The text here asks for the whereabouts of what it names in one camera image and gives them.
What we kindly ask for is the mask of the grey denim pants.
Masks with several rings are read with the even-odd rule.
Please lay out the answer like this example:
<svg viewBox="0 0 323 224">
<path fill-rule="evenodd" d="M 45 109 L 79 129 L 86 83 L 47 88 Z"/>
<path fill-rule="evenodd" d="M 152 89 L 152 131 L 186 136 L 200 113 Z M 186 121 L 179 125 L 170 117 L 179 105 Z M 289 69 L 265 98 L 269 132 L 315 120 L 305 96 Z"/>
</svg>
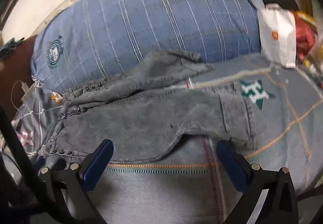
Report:
<svg viewBox="0 0 323 224">
<path fill-rule="evenodd" d="M 109 139 L 113 162 L 151 163 L 172 152 L 184 135 L 253 148 L 254 113 L 237 84 L 177 87 L 213 69 L 196 53 L 155 51 L 132 71 L 68 89 L 39 152 L 79 161 Z"/>
</svg>

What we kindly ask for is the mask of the grey patterned bed sheet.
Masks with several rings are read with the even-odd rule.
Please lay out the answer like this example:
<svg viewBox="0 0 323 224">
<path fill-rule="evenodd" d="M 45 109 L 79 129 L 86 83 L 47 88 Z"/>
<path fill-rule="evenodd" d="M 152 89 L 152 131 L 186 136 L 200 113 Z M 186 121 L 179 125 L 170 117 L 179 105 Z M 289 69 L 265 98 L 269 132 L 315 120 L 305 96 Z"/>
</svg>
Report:
<svg viewBox="0 0 323 224">
<path fill-rule="evenodd" d="M 214 65 L 153 54 L 63 95 L 35 86 L 14 124 L 47 166 L 113 142 L 90 193 L 107 223 L 222 223 L 241 194 L 216 154 L 221 140 L 264 169 L 287 167 L 297 193 L 322 175 L 322 90 L 259 54 Z"/>
</svg>

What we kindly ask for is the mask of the brown wooden headboard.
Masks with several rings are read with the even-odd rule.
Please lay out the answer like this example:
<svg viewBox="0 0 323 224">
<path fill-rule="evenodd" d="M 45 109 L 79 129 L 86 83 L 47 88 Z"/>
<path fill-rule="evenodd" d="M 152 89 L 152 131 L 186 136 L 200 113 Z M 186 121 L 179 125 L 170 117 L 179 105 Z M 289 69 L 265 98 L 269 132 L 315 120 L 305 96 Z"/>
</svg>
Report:
<svg viewBox="0 0 323 224">
<path fill-rule="evenodd" d="M 16 49 L 1 61 L 0 83 L 1 83 L 1 107 L 4 109 L 8 119 L 13 119 L 16 110 L 10 102 L 10 91 L 17 80 L 33 84 L 31 77 L 31 57 L 35 45 L 36 36 L 31 36 L 19 44 Z"/>
</svg>

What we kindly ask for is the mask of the dark teal cloth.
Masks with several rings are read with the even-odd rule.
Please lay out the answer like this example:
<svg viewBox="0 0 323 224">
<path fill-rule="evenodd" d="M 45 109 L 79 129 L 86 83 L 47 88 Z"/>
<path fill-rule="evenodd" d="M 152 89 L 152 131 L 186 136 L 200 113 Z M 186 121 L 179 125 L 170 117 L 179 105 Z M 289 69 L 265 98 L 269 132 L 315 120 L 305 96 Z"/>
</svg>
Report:
<svg viewBox="0 0 323 224">
<path fill-rule="evenodd" d="M 7 41 L 6 44 L 2 45 L 0 48 L 0 61 L 3 61 L 9 54 L 11 54 L 16 47 L 21 44 L 25 40 L 24 37 L 22 37 L 19 40 L 15 40 L 15 38 L 10 39 Z"/>
</svg>

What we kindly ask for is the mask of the white paper shopping bag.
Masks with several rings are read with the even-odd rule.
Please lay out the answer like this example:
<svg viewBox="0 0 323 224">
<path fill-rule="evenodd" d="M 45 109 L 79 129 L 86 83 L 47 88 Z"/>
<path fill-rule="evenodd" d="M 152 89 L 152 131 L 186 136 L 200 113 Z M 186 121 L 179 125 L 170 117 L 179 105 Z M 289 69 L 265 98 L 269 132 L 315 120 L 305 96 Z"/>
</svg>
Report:
<svg viewBox="0 0 323 224">
<path fill-rule="evenodd" d="M 278 4 L 267 4 L 258 12 L 261 54 L 284 68 L 296 66 L 296 22 L 294 14 Z"/>
</svg>

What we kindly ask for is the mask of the blue plaid pillow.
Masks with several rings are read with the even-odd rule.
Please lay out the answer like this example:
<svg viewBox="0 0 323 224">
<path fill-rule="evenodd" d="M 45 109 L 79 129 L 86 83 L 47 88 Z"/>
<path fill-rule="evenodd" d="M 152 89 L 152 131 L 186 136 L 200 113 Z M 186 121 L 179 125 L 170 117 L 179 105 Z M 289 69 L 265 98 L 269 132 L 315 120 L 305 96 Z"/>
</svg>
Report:
<svg viewBox="0 0 323 224">
<path fill-rule="evenodd" d="M 61 92 L 130 70 L 150 51 L 191 51 L 214 63 L 260 48 L 251 0 L 80 0 L 36 37 L 31 74 Z"/>
</svg>

